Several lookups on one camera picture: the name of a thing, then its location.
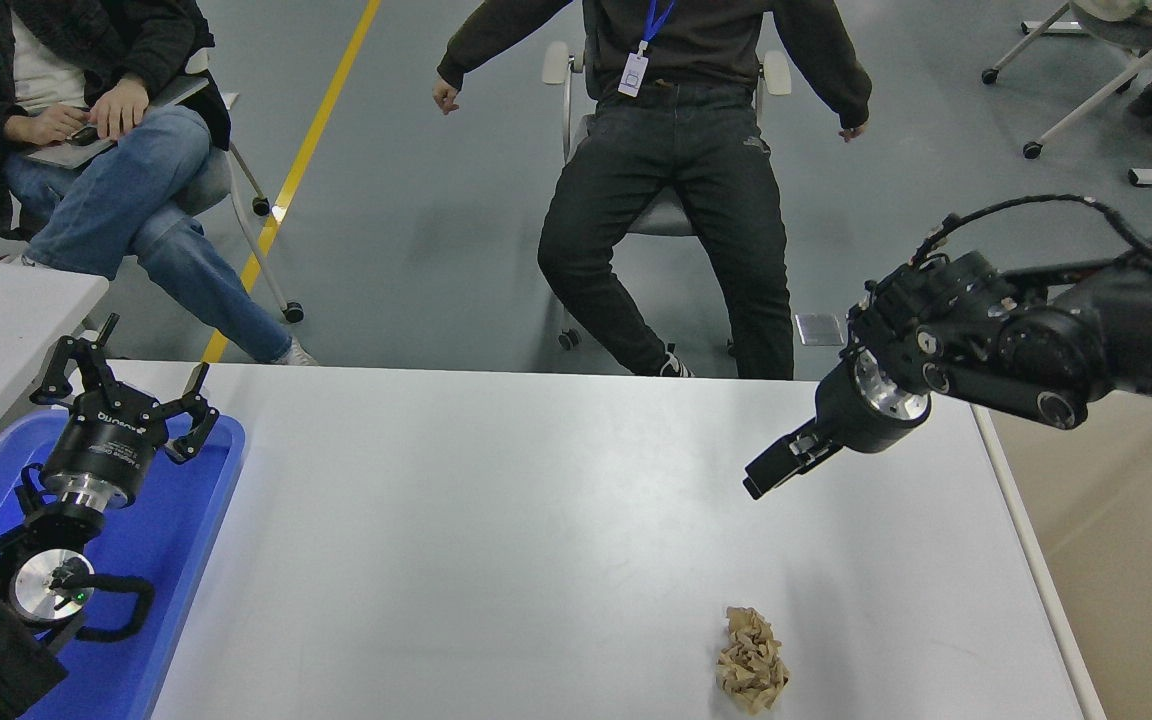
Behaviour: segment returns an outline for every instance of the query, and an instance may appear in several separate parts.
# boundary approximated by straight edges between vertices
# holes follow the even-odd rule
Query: blue plastic bin
[[[20,469],[46,460],[68,418],[63,410],[40,411],[17,420],[0,437],[0,533],[23,520],[13,494]],[[188,418],[168,420],[168,429],[173,437],[185,432]],[[106,511],[105,530],[88,544],[84,555],[97,573],[150,579],[154,607],[141,632],[129,639],[111,644],[73,641],[65,646],[60,662],[69,677],[24,717],[150,717],[237,484],[243,442],[242,425],[221,415],[197,457],[177,465],[159,452],[136,502]],[[118,628],[131,615],[132,604],[131,596],[97,592],[88,602],[88,626]]]

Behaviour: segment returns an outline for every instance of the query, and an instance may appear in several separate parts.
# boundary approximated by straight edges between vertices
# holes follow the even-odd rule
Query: chair wheel
[[[283,317],[288,323],[301,323],[305,319],[305,308],[301,306],[300,302],[288,301],[287,306],[283,306]]]
[[[576,328],[558,333],[558,344],[562,346],[563,350],[571,350],[579,344],[579,333],[576,332]]]

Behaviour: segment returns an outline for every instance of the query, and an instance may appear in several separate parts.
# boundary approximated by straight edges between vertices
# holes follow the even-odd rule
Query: crumpled paper
[[[790,682],[781,662],[781,643],[772,626],[753,607],[728,607],[732,645],[718,653],[718,687],[750,715],[770,710]]]

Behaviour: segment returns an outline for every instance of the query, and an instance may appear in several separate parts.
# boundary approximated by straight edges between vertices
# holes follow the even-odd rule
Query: yellow floor line
[[[367,29],[371,28],[371,20],[376,17],[376,10],[379,9],[380,0],[367,1],[367,8],[362,13],[358,26],[353,31],[349,46],[346,47],[344,54],[340,56],[340,65],[338,65],[338,69],[334,76],[332,76],[332,85],[328,85],[328,91],[323,97],[323,104],[319,105],[319,111],[314,115],[314,122],[310,124],[310,131],[305,132],[305,141],[301,142],[301,151],[297,152],[296,160],[291,164],[291,172],[287,173],[287,181],[283,182],[283,188],[278,192],[278,199],[274,200],[275,209],[280,209],[279,213],[283,218],[287,217],[287,211],[291,209],[291,199],[296,197],[296,191],[301,188],[301,180],[305,176],[305,169],[310,165],[310,160],[314,158],[314,151],[319,149],[323,131],[328,126],[328,120],[332,119],[332,111],[335,109],[340,91],[344,90],[344,81],[349,77],[349,70],[353,69],[353,61],[358,55],[362,40],[367,37]],[[270,213],[270,217],[265,218],[265,227],[262,228],[259,240],[260,250],[265,255],[268,255],[270,248],[274,245],[274,237],[278,237],[279,227],[280,220],[274,218],[273,213]],[[260,264],[257,263],[255,255],[249,255],[247,257],[247,265],[243,266],[243,272],[238,275],[247,291],[252,290],[252,286],[256,283],[256,278],[258,276],[260,276]],[[225,347],[228,344],[228,338],[225,338],[219,331],[211,333],[207,348],[202,353],[202,361],[204,363],[219,363],[220,356],[223,355]]]

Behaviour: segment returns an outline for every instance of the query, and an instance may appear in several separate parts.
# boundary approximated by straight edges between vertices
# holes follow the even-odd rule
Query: white sneaker
[[[24,252],[20,255],[5,255],[3,258],[0,258],[0,263],[3,265],[20,265],[24,266],[24,268],[52,270],[51,265],[44,265],[41,263],[35,263],[33,260],[28,259],[24,256]]]
[[[321,365],[319,361],[314,359],[314,356],[308,354],[305,348],[301,347],[301,341],[296,338],[291,339],[291,347],[287,348],[287,353],[283,354],[279,359],[274,359],[270,365]]]

